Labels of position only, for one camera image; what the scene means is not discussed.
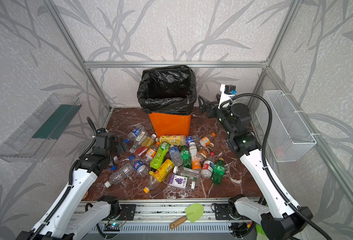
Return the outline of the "green label juice bottle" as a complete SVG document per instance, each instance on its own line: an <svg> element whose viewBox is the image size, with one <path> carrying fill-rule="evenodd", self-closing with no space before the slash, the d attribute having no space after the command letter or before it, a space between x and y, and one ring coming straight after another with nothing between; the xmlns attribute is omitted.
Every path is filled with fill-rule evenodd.
<svg viewBox="0 0 353 240"><path fill-rule="evenodd" d="M168 153L169 149L170 144L168 144L167 142L163 142L160 144L159 149L150 164L152 170L156 171L159 169L159 167L163 164L164 158Z"/></svg>

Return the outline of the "dark green soda bottle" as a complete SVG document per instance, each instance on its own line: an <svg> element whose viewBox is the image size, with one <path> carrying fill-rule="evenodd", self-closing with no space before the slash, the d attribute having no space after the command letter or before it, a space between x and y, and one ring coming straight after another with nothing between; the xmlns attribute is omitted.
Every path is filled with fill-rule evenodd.
<svg viewBox="0 0 353 240"><path fill-rule="evenodd" d="M214 184L221 184L226 168L224 167L224 159L219 158L214 165L211 180Z"/></svg>

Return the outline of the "purple grape juice bottle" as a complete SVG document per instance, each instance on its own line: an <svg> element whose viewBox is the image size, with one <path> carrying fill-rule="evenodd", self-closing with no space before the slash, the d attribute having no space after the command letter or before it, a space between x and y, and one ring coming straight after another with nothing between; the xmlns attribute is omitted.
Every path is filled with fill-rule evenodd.
<svg viewBox="0 0 353 240"><path fill-rule="evenodd" d="M192 178L169 174L166 184L179 189L195 189L196 182Z"/></svg>

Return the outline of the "blue label crushed bottle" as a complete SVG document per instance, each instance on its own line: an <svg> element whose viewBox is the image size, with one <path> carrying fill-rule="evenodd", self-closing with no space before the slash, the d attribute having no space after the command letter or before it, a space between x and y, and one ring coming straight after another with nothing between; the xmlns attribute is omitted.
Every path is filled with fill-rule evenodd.
<svg viewBox="0 0 353 240"><path fill-rule="evenodd" d="M145 131L145 128L142 125L135 127L127 136L127 139L130 140L134 145L142 143L149 134Z"/></svg>

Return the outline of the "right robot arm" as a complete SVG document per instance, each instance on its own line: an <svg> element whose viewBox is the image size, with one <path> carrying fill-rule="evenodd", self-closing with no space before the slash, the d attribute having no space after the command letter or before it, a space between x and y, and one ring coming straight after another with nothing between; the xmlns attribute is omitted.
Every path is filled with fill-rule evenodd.
<svg viewBox="0 0 353 240"><path fill-rule="evenodd" d="M241 97L254 97L263 103L268 112L268 122L263 142L248 131L247 121L241 126L242 119L250 120L248 107L236 103ZM308 225L313 227L327 240L331 236L311 219L313 214L308 207L302 207L285 189L266 159L267 140L272 125L272 109L261 96L251 93L233 96L228 100L210 102L199 96L199 110L206 112L209 118L219 120L228 134L226 143L241 163L251 173L262 192L266 205L258 204L243 195L229 199L229 211L232 216L245 216L260 225L270 240L293 240L296 234Z"/></svg>

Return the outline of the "red label water bottle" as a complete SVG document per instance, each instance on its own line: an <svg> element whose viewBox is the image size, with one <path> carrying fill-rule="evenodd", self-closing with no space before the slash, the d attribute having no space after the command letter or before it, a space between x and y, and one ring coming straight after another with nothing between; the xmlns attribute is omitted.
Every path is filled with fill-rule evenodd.
<svg viewBox="0 0 353 240"><path fill-rule="evenodd" d="M210 179L212 176L214 168L214 152L211 152L208 157L204 160L202 170L201 170L201 177L203 179Z"/></svg>

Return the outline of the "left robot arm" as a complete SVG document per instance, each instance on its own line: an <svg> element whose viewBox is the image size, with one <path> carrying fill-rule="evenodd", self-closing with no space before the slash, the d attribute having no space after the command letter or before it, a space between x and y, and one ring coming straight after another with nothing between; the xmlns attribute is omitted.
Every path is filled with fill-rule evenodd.
<svg viewBox="0 0 353 240"><path fill-rule="evenodd" d="M106 129L96 129L91 118L87 121L94 135L92 143L76 159L69 171L69 180L44 216L30 231L22 231L19 240L81 240L103 220L118 219L124 211L119 200L103 196L74 222L71 218L90 186L107 169L116 153L119 139Z"/></svg>

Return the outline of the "brown tea bottle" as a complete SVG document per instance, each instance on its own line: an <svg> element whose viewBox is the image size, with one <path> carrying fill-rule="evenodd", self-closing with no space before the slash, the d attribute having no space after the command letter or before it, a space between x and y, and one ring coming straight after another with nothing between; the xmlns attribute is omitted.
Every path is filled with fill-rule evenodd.
<svg viewBox="0 0 353 240"><path fill-rule="evenodd" d="M209 156L209 154L212 152L213 147L214 147L214 144L210 143L198 152L196 157L199 160L199 162L203 162Z"/></svg>

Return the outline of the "clear bottle green label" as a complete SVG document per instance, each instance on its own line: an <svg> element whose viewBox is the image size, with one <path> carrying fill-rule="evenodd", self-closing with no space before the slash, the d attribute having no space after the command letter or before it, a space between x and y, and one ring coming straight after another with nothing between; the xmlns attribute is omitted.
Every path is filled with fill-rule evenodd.
<svg viewBox="0 0 353 240"><path fill-rule="evenodd" d="M197 181L200 178L200 171L196 171L193 169L185 168L185 167L174 167L173 173L187 178L192 178L194 181Z"/></svg>

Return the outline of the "blue label water bottle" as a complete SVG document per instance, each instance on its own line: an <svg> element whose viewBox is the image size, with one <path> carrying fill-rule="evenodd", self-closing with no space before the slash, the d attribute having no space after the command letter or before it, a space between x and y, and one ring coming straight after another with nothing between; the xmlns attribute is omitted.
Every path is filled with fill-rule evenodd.
<svg viewBox="0 0 353 240"><path fill-rule="evenodd" d="M176 146L174 146L174 145L170 146L169 154L170 154L171 161L173 162L174 166L176 166L176 167L182 166L183 159L181 157L181 153L180 153L179 149Z"/></svg>

